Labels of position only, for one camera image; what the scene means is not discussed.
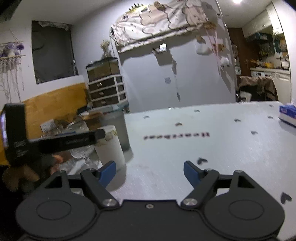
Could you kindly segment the white cup with cartoon print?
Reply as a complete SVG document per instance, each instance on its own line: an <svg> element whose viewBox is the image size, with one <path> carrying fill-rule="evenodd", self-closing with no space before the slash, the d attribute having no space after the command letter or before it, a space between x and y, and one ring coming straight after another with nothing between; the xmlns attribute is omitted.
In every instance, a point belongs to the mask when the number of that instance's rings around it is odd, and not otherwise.
<svg viewBox="0 0 296 241"><path fill-rule="evenodd" d="M125 167L125 157L115 126L103 126L98 128L98 130L105 131L105 137L98 140L94 146L99 161L102 165L107 164L109 161L114 161L116 171L118 172Z"/></svg>

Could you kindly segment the frosted grey plastic cup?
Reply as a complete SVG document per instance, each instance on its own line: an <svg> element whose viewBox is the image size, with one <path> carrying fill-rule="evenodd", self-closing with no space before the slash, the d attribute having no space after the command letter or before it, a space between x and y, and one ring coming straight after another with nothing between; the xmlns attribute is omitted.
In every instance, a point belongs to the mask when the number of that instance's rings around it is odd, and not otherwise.
<svg viewBox="0 0 296 241"><path fill-rule="evenodd" d="M129 150L130 142L123 110L104 113L99 119L102 126L115 126L122 150L124 152Z"/></svg>

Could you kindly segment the clear glass with yellow print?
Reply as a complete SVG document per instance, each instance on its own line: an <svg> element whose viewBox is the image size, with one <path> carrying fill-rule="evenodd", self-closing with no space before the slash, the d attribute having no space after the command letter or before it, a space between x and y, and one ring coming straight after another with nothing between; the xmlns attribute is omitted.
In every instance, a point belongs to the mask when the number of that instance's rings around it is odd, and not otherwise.
<svg viewBox="0 0 296 241"><path fill-rule="evenodd" d="M90 160L90 155L94 152L94 145L91 145L91 135L88 134L89 128L84 121L75 121L67 125L63 133L73 134L74 139L70 140L68 144L70 154L75 160L84 160L84 164L81 166L81 170L97 169L95 161Z"/></svg>

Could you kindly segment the dark window curtain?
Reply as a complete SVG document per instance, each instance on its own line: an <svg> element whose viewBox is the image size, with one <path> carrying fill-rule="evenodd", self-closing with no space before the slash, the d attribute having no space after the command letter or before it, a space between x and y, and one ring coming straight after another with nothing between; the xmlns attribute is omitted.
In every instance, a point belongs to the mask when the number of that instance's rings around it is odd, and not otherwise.
<svg viewBox="0 0 296 241"><path fill-rule="evenodd" d="M36 83L78 75L71 25L32 21L32 56Z"/></svg>

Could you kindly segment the white three-drawer storage unit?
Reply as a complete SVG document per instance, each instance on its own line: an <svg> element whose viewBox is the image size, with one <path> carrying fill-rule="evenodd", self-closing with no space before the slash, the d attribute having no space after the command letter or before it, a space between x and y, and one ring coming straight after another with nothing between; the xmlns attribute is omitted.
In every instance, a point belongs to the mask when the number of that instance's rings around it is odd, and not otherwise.
<svg viewBox="0 0 296 241"><path fill-rule="evenodd" d="M127 103L127 94L122 75L110 75L88 84L94 108Z"/></svg>

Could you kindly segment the chair draped with brown cloth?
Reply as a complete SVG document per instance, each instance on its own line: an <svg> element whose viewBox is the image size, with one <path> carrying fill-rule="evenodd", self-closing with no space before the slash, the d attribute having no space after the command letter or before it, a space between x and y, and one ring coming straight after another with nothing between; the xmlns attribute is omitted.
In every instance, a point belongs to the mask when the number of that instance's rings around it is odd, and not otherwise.
<svg viewBox="0 0 296 241"><path fill-rule="evenodd" d="M278 101L278 93L273 79L267 76L240 76L238 92L251 94L250 101Z"/></svg>

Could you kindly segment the glass fish tank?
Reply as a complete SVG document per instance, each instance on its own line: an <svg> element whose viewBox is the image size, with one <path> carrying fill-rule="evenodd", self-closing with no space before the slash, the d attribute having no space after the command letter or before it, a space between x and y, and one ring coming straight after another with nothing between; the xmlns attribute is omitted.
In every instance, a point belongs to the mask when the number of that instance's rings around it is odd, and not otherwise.
<svg viewBox="0 0 296 241"><path fill-rule="evenodd" d="M94 61L86 66L86 70L89 82L120 74L118 59L115 57L106 57Z"/></svg>

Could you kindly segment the blue tissue box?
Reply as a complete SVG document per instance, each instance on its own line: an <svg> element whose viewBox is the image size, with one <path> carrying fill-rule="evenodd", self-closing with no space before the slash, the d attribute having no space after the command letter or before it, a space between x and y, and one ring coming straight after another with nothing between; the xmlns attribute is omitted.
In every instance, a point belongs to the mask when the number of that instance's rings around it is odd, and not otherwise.
<svg viewBox="0 0 296 241"><path fill-rule="evenodd" d="M281 105L278 118L281 121L296 127L296 107L291 104Z"/></svg>

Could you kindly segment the dried flower vase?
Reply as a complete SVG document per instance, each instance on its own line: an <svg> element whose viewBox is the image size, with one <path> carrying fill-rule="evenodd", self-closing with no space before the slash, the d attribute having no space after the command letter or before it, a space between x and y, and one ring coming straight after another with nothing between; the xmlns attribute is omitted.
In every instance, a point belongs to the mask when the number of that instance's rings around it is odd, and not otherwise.
<svg viewBox="0 0 296 241"><path fill-rule="evenodd" d="M100 48L102 49L103 56L105 58L108 58L108 57L111 57L112 56L109 47L110 47L110 41L109 40L106 40L106 39L102 40L102 42L100 44Z"/></svg>

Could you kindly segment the cartoon rabbit fabric hanging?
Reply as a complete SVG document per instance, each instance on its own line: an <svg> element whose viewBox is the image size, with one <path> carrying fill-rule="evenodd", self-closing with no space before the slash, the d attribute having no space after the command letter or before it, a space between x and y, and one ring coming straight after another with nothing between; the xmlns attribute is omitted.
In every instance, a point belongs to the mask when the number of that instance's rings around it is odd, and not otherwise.
<svg viewBox="0 0 296 241"><path fill-rule="evenodd" d="M214 29L201 1L170 1L135 4L111 25L110 34L118 53L162 41L166 38Z"/></svg>

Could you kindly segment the purple plush wall hanging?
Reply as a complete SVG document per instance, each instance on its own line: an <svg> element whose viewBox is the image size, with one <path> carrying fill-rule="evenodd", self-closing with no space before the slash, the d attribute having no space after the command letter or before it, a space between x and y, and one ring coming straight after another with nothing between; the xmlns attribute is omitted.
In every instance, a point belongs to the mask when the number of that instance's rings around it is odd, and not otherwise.
<svg viewBox="0 0 296 241"><path fill-rule="evenodd" d="M24 49L22 43L9 42L1 44L1 59L21 57Z"/></svg>

